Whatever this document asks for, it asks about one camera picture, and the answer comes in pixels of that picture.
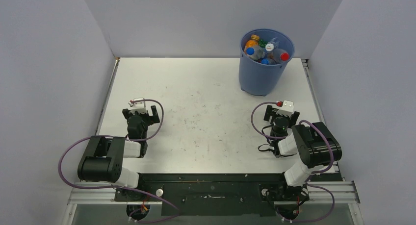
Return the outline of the Pepsi bottle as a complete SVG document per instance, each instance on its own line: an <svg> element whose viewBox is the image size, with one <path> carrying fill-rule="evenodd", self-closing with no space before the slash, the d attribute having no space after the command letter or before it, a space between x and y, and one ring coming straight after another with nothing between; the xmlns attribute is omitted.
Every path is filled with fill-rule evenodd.
<svg viewBox="0 0 416 225"><path fill-rule="evenodd" d="M261 60L261 63L264 65L272 65L273 64L273 60L269 59L269 58L264 58Z"/></svg>
<svg viewBox="0 0 416 225"><path fill-rule="evenodd" d="M254 45L246 49L246 55L255 61L262 60L267 57L267 52L259 45Z"/></svg>

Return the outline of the blue plastic bin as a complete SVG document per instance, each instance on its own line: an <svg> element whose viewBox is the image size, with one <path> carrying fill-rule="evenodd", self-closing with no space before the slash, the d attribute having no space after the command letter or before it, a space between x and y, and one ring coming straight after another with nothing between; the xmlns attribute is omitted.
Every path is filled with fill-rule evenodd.
<svg viewBox="0 0 416 225"><path fill-rule="evenodd" d="M250 55L244 51L244 48L252 35L259 36L260 39L266 42L275 38L278 43L277 48L283 49L288 53L287 60L277 64L265 64L261 58L250 58ZM279 31L261 28L247 32L240 42L238 79L241 90L254 96L266 96L271 93L289 61L293 58L294 53L295 46L292 40Z"/></svg>

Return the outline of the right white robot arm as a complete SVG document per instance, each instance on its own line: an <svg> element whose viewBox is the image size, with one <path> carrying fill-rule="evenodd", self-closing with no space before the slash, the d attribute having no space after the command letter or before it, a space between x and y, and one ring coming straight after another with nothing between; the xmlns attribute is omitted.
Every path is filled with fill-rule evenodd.
<svg viewBox="0 0 416 225"><path fill-rule="evenodd" d="M306 199L305 182L312 175L331 168L342 157L340 144L323 122L296 124L299 115L287 101L278 102L276 107L266 107L263 119L269 122L268 151L277 158L299 156L294 165L282 173L279 185L264 192L273 199Z"/></svg>

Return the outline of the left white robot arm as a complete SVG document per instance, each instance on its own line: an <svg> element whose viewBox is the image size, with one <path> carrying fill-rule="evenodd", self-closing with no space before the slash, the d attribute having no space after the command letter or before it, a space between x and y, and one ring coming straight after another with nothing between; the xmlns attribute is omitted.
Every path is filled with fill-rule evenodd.
<svg viewBox="0 0 416 225"><path fill-rule="evenodd" d="M140 174L122 166L125 158L143 158L148 143L148 128L160 123L156 106L149 114L145 106L122 110L127 121L127 137L93 136L89 139L78 165L78 177L84 181L109 182L127 187L127 194L135 201L146 195L145 185L139 183Z"/></svg>

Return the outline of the crushed clear water bottle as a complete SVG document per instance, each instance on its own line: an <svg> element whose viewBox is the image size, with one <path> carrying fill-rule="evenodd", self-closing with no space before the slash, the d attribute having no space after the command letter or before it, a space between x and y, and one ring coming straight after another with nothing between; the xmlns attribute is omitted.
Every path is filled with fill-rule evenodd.
<svg viewBox="0 0 416 225"><path fill-rule="evenodd" d="M265 51L272 53L274 50L279 48L279 39L277 37L270 39L265 45Z"/></svg>

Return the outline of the green plastic bottle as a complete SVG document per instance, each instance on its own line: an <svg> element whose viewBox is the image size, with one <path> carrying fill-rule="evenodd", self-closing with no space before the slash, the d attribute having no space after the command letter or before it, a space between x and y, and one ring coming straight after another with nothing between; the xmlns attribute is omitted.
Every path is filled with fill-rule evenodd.
<svg viewBox="0 0 416 225"><path fill-rule="evenodd" d="M267 45L267 41L263 40L263 39L259 39L258 45L262 48L265 48L265 46Z"/></svg>

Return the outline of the orange juice bottle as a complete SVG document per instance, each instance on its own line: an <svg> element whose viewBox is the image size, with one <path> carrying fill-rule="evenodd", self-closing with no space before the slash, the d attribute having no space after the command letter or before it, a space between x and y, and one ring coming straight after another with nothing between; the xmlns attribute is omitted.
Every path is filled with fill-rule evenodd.
<svg viewBox="0 0 416 225"><path fill-rule="evenodd" d="M259 44L259 40L260 40L260 37L259 36L255 35L255 34L252 34L251 37L250 37L250 39L246 42L243 51L246 53L246 51L247 51L247 49L249 47L253 47L253 46L258 45Z"/></svg>

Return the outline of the clear bottle red label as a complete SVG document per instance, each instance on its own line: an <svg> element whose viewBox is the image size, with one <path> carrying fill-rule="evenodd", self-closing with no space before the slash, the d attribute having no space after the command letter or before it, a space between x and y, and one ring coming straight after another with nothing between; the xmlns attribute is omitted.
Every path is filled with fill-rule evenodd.
<svg viewBox="0 0 416 225"><path fill-rule="evenodd" d="M285 63L290 59L289 53L284 49L274 49L271 54L276 64Z"/></svg>

